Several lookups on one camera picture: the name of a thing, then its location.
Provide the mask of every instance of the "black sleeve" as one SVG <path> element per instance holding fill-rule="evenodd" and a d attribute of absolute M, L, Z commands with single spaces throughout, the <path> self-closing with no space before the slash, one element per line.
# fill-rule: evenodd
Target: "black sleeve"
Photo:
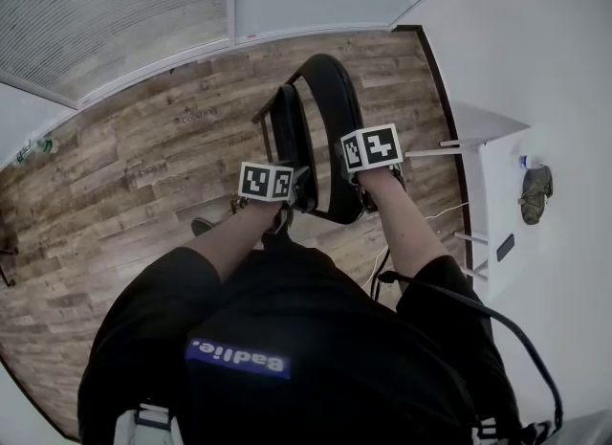
<path fill-rule="evenodd" d="M 186 333 L 215 307 L 214 267 L 188 248 L 149 265 L 104 318 L 78 390 L 81 443 L 112 443 L 117 417 L 144 399 L 169 399 Z"/>
<path fill-rule="evenodd" d="M 480 301 L 452 256 L 434 259 L 414 278 Z M 516 399 L 493 341 L 489 317 L 416 284 L 405 290 L 397 312 L 446 352 L 449 362 L 468 384 L 481 420 L 495 417 L 501 433 L 520 428 Z"/>

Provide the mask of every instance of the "shoe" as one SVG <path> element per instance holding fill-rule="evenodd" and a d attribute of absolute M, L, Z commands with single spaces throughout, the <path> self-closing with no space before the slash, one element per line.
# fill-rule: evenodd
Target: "shoe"
<path fill-rule="evenodd" d="M 196 217 L 191 221 L 191 231 L 196 237 L 203 233 L 207 233 L 214 227 L 214 223 L 203 219 L 202 217 Z"/>

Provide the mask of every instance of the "blue logo patch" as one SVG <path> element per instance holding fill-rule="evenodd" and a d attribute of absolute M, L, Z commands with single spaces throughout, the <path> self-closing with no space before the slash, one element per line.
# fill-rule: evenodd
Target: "blue logo patch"
<path fill-rule="evenodd" d="M 233 368 L 234 370 L 271 375 L 281 379 L 289 380 L 291 378 L 289 359 L 286 357 L 221 345 L 200 338 L 194 338 L 189 342 L 185 358 L 186 360 L 199 360 L 200 362 Z"/>

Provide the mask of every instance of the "person's right arm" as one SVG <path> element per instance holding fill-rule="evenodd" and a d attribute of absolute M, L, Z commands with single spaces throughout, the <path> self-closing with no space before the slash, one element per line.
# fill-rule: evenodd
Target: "person's right arm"
<path fill-rule="evenodd" d="M 359 173 L 358 178 L 379 208 L 395 270 L 480 301 L 390 170 L 371 169 Z M 468 384 L 480 419 L 494 416 L 498 430 L 505 433 L 520 428 L 514 392 L 493 341 L 491 320 L 426 287 L 401 284 L 404 294 L 397 305 L 398 315 L 448 355 Z"/>

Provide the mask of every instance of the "camouflage bag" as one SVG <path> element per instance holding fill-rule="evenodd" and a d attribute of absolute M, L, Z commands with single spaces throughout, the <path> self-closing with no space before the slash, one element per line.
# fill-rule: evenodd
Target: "camouflage bag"
<path fill-rule="evenodd" d="M 523 195 L 518 200 L 525 224 L 537 224 L 546 202 L 553 196 L 553 173 L 547 166 L 528 169 L 523 179 Z"/>

